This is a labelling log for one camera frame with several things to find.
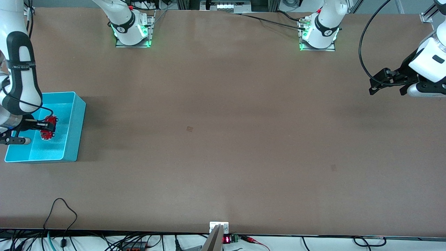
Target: black cable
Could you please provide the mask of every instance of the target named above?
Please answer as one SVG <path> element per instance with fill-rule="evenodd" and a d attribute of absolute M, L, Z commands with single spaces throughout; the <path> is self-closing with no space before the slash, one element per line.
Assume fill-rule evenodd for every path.
<path fill-rule="evenodd" d="M 25 4 L 26 8 L 29 8 L 30 5 L 31 5 L 31 1 L 28 0 L 28 4 L 26 4 L 26 3 L 24 3 L 24 4 Z M 28 29 L 29 29 L 29 21 L 26 22 L 26 31 L 28 31 Z"/>
<path fill-rule="evenodd" d="M 42 246 L 42 250 L 45 251 L 45 247 L 43 246 L 43 238 L 45 237 L 44 234 L 45 231 L 42 231 L 42 234 L 40 236 L 40 245 Z"/>
<path fill-rule="evenodd" d="M 63 232 L 62 240 L 64 240 L 64 239 L 65 239 L 65 234 L 66 234 L 66 232 L 68 231 L 68 229 L 69 229 L 69 228 L 76 222 L 76 220 L 78 219 L 78 214 L 77 214 L 73 209 L 71 209 L 71 207 L 67 204 L 67 202 L 66 202 L 63 198 L 57 198 L 57 199 L 55 199 L 55 200 L 53 201 L 53 205 L 51 206 L 50 213 L 48 214 L 48 217 L 46 218 L 45 222 L 43 223 L 43 229 L 44 229 L 44 230 L 46 229 L 46 224 L 47 224 L 47 222 L 48 222 L 48 220 L 49 220 L 49 218 L 50 218 L 50 216 L 51 216 L 51 213 L 53 212 L 54 204 L 56 204 L 56 202 L 57 202 L 58 200 L 62 200 L 63 203 L 65 204 L 66 208 L 68 208 L 71 212 L 73 212 L 73 213 L 74 213 L 74 216 L 75 216 L 73 222 L 72 222 L 72 223 L 65 229 L 65 231 Z"/>
<path fill-rule="evenodd" d="M 258 20 L 261 20 L 261 21 L 265 21 L 265 22 L 268 22 L 268 23 L 272 23 L 272 24 L 276 24 L 276 25 L 281 25 L 281 26 L 290 27 L 290 28 L 294 28 L 294 29 L 305 30 L 305 28 L 303 28 L 303 27 L 297 27 L 297 26 L 292 26 L 292 25 L 286 25 L 286 24 L 282 24 L 282 23 L 274 22 L 274 21 L 271 21 L 271 20 L 263 19 L 263 18 L 260 18 L 260 17 L 254 17 L 254 16 L 242 15 L 242 14 L 239 14 L 239 15 L 241 15 L 241 16 L 243 16 L 243 17 L 251 17 L 251 18 L 255 18 L 255 19 L 258 19 Z"/>
<path fill-rule="evenodd" d="M 133 248 L 135 247 L 135 245 L 136 245 L 138 242 L 142 241 L 142 238 L 143 238 L 143 237 L 139 236 L 139 238 L 132 240 L 130 243 L 133 243 L 133 245 L 130 247 L 130 250 L 133 250 Z"/>
<path fill-rule="evenodd" d="M 132 232 L 131 235 L 126 235 L 123 239 L 116 241 L 115 243 L 110 245 L 110 247 L 107 247 L 104 251 L 107 251 L 109 249 L 110 249 L 110 251 L 113 251 L 113 248 L 118 248 L 118 250 L 122 250 L 124 242 L 131 242 L 131 241 L 134 240 L 133 238 L 135 238 L 135 237 L 147 236 L 147 235 L 150 235 L 150 234 L 154 234 L 154 233 L 143 234 L 141 232 Z"/>
<path fill-rule="evenodd" d="M 23 101 L 21 99 L 18 99 L 16 97 L 12 96 L 11 94 L 9 94 L 9 92 L 6 92 L 6 90 L 5 90 L 5 87 L 8 86 L 8 85 L 9 85 L 9 76 L 6 79 L 4 79 L 3 82 L 1 83 L 1 90 L 3 91 L 3 93 L 5 93 L 6 96 L 14 99 L 17 102 L 20 102 L 20 103 L 23 103 L 23 104 L 26 104 L 26 105 L 30 105 L 30 106 L 33 106 L 33 107 L 37 107 L 39 109 L 47 110 L 47 111 L 50 112 L 49 117 L 54 115 L 54 111 L 49 109 L 49 108 L 43 107 L 42 105 L 31 104 L 31 103 L 25 102 L 25 101 Z"/>
<path fill-rule="evenodd" d="M 180 242 L 178 241 L 177 235 L 175 235 L 175 251 L 183 251 Z"/>
<path fill-rule="evenodd" d="M 387 0 L 383 3 L 383 5 L 381 5 L 381 7 L 378 8 L 378 10 L 372 15 L 372 17 L 370 18 L 370 20 L 367 22 L 367 24 L 364 27 L 364 31 L 361 34 L 361 38 L 359 39 L 359 48 L 358 48 L 358 56 L 359 56 L 359 62 L 361 63 L 362 68 L 364 69 L 365 73 L 367 74 L 367 76 L 369 78 L 371 78 L 373 81 L 379 83 L 379 84 L 383 84 L 383 85 L 388 85 L 388 86 L 399 86 L 399 85 L 406 85 L 405 83 L 402 84 L 392 84 L 392 83 L 384 83 L 381 82 L 379 80 L 377 80 L 375 77 L 373 77 L 370 72 L 367 70 L 367 68 L 364 65 L 364 61 L 362 59 L 362 41 L 364 39 L 364 35 L 365 32 L 367 31 L 368 26 L 370 25 L 370 23 L 372 22 L 372 20 L 375 18 L 375 16 L 378 14 L 378 12 L 380 12 L 380 10 L 382 10 L 382 8 L 384 8 L 384 6 L 386 6 L 386 4 L 388 4 L 391 0 Z"/>
<path fill-rule="evenodd" d="M 150 239 L 150 237 L 152 237 L 152 236 L 153 236 L 153 235 L 149 236 L 149 238 L 147 239 L 147 242 L 146 242 L 147 248 L 155 247 L 156 245 L 158 245 L 158 244 L 161 242 L 161 236 L 160 236 L 160 239 L 158 240 L 158 242 L 155 243 L 155 245 L 150 246 L 150 245 L 149 245 L 149 239 Z"/>
<path fill-rule="evenodd" d="M 38 238 L 38 235 L 36 235 L 36 237 L 34 237 L 33 241 L 31 242 L 31 244 L 28 246 L 28 248 L 25 251 L 30 251 L 31 250 L 31 248 L 32 248 L 34 242 L 37 240 L 37 238 Z"/>
<path fill-rule="evenodd" d="M 137 6 L 135 6 L 134 4 L 132 4 L 132 3 L 130 3 L 130 4 L 128 4 L 126 1 L 124 1 L 124 0 L 119 0 L 119 1 L 121 1 L 121 2 L 123 2 L 123 3 L 125 3 L 125 4 L 127 4 L 127 6 L 132 6 L 134 9 L 137 9 L 137 10 L 147 10 L 148 9 L 148 7 L 147 7 L 147 4 L 145 4 L 145 6 L 147 7 L 147 9 L 144 9 L 144 8 L 140 8 L 140 7 L 137 7 Z"/>
<path fill-rule="evenodd" d="M 14 230 L 14 232 L 11 235 L 11 245 L 9 246 L 9 251 L 13 251 L 15 248 L 15 240 L 14 240 L 14 236 L 16 235 L 16 231 Z"/>
<path fill-rule="evenodd" d="M 162 235 L 161 235 L 161 243 L 162 243 L 162 245 L 163 245 L 163 251 L 165 251 L 165 249 L 164 249 L 164 238 L 163 238 Z"/>
<path fill-rule="evenodd" d="M 33 34 L 33 27 L 34 27 L 34 7 L 33 7 L 33 0 L 31 0 L 30 3 L 30 8 L 31 8 L 31 27 L 29 29 L 29 38 L 31 38 L 31 35 Z"/>
<path fill-rule="evenodd" d="M 356 241 L 356 239 L 361 239 L 365 244 L 359 244 L 359 243 Z M 383 242 L 382 244 L 378 244 L 378 245 L 370 245 L 370 244 L 368 244 L 368 242 L 366 241 L 366 239 L 364 239 L 364 237 L 362 237 L 362 236 L 355 236 L 355 237 L 353 237 L 353 242 L 354 242 L 356 245 L 358 245 L 358 246 L 360 246 L 360 247 L 367 247 L 369 251 L 372 251 L 372 247 L 382 247 L 382 246 L 384 246 L 385 244 L 387 244 L 387 239 L 386 239 L 385 237 L 383 237 L 383 240 L 384 240 L 384 242 Z"/>
<path fill-rule="evenodd" d="M 69 235 L 69 237 L 70 237 L 71 245 L 72 245 L 73 248 L 74 248 L 74 251 L 78 251 L 78 249 L 77 249 L 76 246 L 74 245 L 74 242 L 73 242 L 73 239 L 71 238 L 71 235 Z"/>
<path fill-rule="evenodd" d="M 310 251 L 310 249 L 308 248 L 308 246 L 306 245 L 306 242 L 305 242 L 305 238 L 302 236 L 302 241 L 304 242 L 304 246 L 305 246 L 305 248 L 307 249 L 307 251 Z"/>
<path fill-rule="evenodd" d="M 284 14 L 287 18 L 289 18 L 289 19 L 291 19 L 291 20 L 293 20 L 293 21 L 296 21 L 296 22 L 299 22 L 299 20 L 302 18 L 302 17 L 300 17 L 300 18 L 293 18 L 293 17 L 291 17 L 290 15 L 288 15 L 288 13 L 286 13 L 285 11 L 281 11 L 281 10 L 277 10 L 276 12 L 277 12 L 277 13 L 282 13 L 282 14 Z"/>
<path fill-rule="evenodd" d="M 104 241 L 107 242 L 107 245 L 110 247 L 110 244 L 111 244 L 111 243 L 108 242 L 107 238 L 104 236 L 103 233 L 101 233 L 101 235 L 102 235 L 102 239 L 104 239 Z"/>
<path fill-rule="evenodd" d="M 7 233 L 7 234 L 14 234 L 15 235 L 15 231 L 16 230 L 13 230 L 14 232 L 12 232 L 12 233 L 9 233 L 8 232 L 8 230 L 1 230 L 1 232 L 5 232 L 5 233 Z M 39 234 L 40 234 L 40 231 L 30 231 L 30 232 L 28 232 L 28 233 L 26 233 L 26 234 L 22 234 L 22 235 L 20 235 L 19 236 L 19 234 L 17 234 L 18 236 L 19 236 L 19 238 L 27 238 L 27 237 L 38 237 L 39 236 Z M 4 241 L 8 241 L 8 240 L 10 240 L 10 239 L 8 239 L 8 238 L 5 238 L 5 239 L 2 239 L 2 240 L 0 240 L 0 242 L 4 242 Z"/>

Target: red toy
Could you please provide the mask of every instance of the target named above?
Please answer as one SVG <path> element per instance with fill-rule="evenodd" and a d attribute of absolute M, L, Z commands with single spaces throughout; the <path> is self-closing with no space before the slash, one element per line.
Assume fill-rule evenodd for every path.
<path fill-rule="evenodd" d="M 52 125 L 54 125 L 54 130 L 56 129 L 56 124 L 59 119 L 56 116 L 47 116 L 45 118 L 45 122 L 48 122 Z M 48 130 L 40 130 L 40 136 L 43 140 L 50 140 L 52 139 L 56 134 L 54 132 L 48 131 Z"/>

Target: blue plastic bin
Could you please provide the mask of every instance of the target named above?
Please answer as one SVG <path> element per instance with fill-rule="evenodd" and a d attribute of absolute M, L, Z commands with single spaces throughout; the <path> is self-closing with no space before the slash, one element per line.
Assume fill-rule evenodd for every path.
<path fill-rule="evenodd" d="M 52 109 L 59 121 L 56 135 L 51 140 L 42 140 L 40 132 L 20 132 L 20 137 L 31 139 L 29 145 L 9 145 L 5 162 L 60 163 L 74 162 L 78 158 L 79 143 L 85 116 L 85 102 L 75 92 L 43 93 L 43 106 Z M 44 119 L 49 111 L 39 109 L 34 118 Z"/>

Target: robotic arm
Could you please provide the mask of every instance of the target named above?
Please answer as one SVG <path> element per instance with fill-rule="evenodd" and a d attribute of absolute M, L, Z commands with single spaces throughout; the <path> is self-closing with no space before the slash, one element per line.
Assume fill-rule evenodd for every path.
<path fill-rule="evenodd" d="M 324 5 L 318 12 L 306 17 L 309 24 L 302 39 L 317 49 L 325 49 L 336 39 L 339 25 L 347 13 L 347 0 L 324 0 Z"/>
<path fill-rule="evenodd" d="M 8 67 L 8 73 L 0 71 L 0 144 L 29 144 L 29 138 L 18 137 L 20 130 L 34 129 L 52 135 L 55 121 L 38 121 L 31 115 L 41 108 L 42 93 L 37 85 L 22 0 L 3 0 L 0 4 L 0 51 Z"/>
<path fill-rule="evenodd" d="M 115 36 L 125 45 L 135 45 L 148 36 L 147 14 L 120 0 L 92 0 L 107 15 Z"/>
<path fill-rule="evenodd" d="M 135 45 L 148 36 L 147 14 L 133 10 L 120 0 L 93 0 L 106 13 L 115 36 L 125 45 Z M 37 85 L 36 62 L 28 36 L 23 0 L 2 0 L 0 3 L 0 51 L 8 73 L 0 69 L 0 144 L 27 144 L 20 131 L 39 130 L 42 139 L 51 139 L 57 118 L 44 120 L 31 115 L 42 108 L 42 93 Z"/>
<path fill-rule="evenodd" d="M 33 113 L 42 105 L 42 93 L 37 85 L 34 51 L 20 0 L 4 0 L 0 5 L 0 51 L 8 66 L 8 74 L 0 71 L 1 106 L 18 116 Z"/>
<path fill-rule="evenodd" d="M 446 0 L 434 0 L 446 16 Z M 446 20 L 425 38 L 396 71 L 384 68 L 370 79 L 370 95 L 391 86 L 403 86 L 401 95 L 446 96 Z"/>

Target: white floor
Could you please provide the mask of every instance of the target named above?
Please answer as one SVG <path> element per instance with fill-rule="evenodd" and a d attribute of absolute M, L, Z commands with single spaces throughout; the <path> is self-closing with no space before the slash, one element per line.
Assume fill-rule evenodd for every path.
<path fill-rule="evenodd" d="M 302 239 L 300 237 L 271 237 L 271 236 L 253 236 L 257 241 L 265 244 L 271 251 L 306 251 Z M 65 251 L 74 251 L 74 248 L 67 239 L 67 247 Z M 107 237 L 110 242 L 118 241 L 119 237 Z M 175 250 L 175 238 L 173 235 L 164 235 L 164 251 Z M 62 251 L 60 248 L 61 238 L 55 238 L 53 245 L 56 251 Z M 159 236 L 151 237 L 149 245 L 154 245 L 160 240 Z M 183 250 L 201 246 L 206 239 L 199 235 L 179 235 L 179 243 Z M 368 251 L 366 247 L 359 247 L 353 243 L 351 238 L 315 238 L 305 237 L 308 248 L 311 251 Z M 73 237 L 73 242 L 78 251 L 104 251 L 108 245 L 98 237 Z M 371 239 L 368 240 L 370 244 L 379 244 L 382 240 Z M 0 250 L 9 250 L 11 241 L 4 241 L 0 243 Z M 44 239 L 44 247 L 46 251 L 51 251 L 48 241 Z M 250 244 L 245 241 L 237 243 L 225 244 L 223 246 L 225 251 L 234 251 L 242 248 L 240 251 L 268 251 L 265 247 L 256 244 Z M 372 251 L 444 251 L 446 250 L 446 242 L 436 241 L 419 241 L 419 240 L 388 240 L 383 247 L 372 247 Z M 40 239 L 38 239 L 31 251 L 42 251 Z M 163 251 L 161 242 L 147 251 Z"/>

